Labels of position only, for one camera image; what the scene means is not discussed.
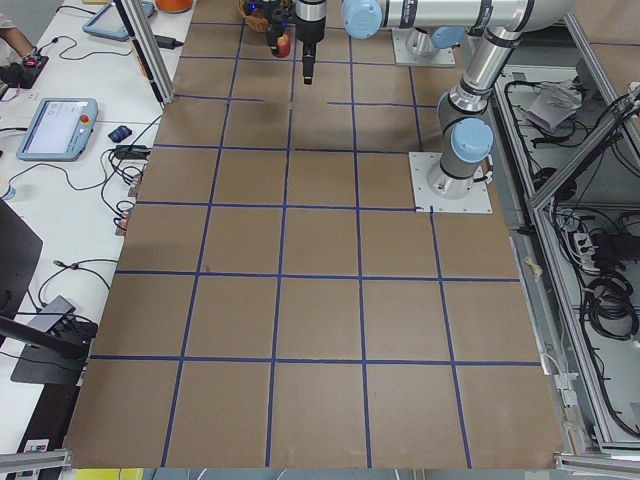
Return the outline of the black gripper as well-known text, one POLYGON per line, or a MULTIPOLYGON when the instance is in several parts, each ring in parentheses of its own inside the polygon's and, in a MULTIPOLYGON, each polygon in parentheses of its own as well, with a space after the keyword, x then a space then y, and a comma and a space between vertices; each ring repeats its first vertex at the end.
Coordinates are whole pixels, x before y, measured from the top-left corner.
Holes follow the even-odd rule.
POLYGON ((311 85, 314 76, 314 65, 316 60, 316 47, 324 39, 326 19, 307 21, 295 16, 296 39, 303 44, 303 82, 311 85))
POLYGON ((270 7, 267 10, 268 20, 270 22, 269 29, 265 34, 266 43, 270 49, 275 45, 275 40, 285 33, 287 23, 291 20, 293 14, 293 2, 273 0, 270 1, 270 7))

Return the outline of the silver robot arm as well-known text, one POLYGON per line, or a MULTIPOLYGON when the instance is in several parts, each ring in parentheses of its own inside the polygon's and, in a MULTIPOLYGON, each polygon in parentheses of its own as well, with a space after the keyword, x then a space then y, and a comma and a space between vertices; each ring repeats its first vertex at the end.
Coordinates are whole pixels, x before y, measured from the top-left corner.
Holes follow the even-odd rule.
POLYGON ((437 196, 459 200, 491 153, 494 133, 483 115, 495 82, 520 38, 552 25, 571 1, 345 1, 341 16, 347 34, 358 40, 380 30, 405 30, 404 49, 432 57, 477 36, 466 70, 437 104, 443 152, 426 175, 437 196))

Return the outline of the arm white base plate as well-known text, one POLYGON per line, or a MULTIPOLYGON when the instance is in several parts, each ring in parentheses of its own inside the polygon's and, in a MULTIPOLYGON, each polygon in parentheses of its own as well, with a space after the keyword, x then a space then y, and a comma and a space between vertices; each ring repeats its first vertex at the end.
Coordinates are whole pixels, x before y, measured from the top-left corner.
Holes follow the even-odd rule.
POLYGON ((395 63, 403 66, 452 68, 456 61, 450 28, 391 30, 395 63))
POLYGON ((418 213, 491 214, 490 178, 481 167, 472 178, 458 180, 441 169, 439 152, 408 154, 414 209, 418 213))

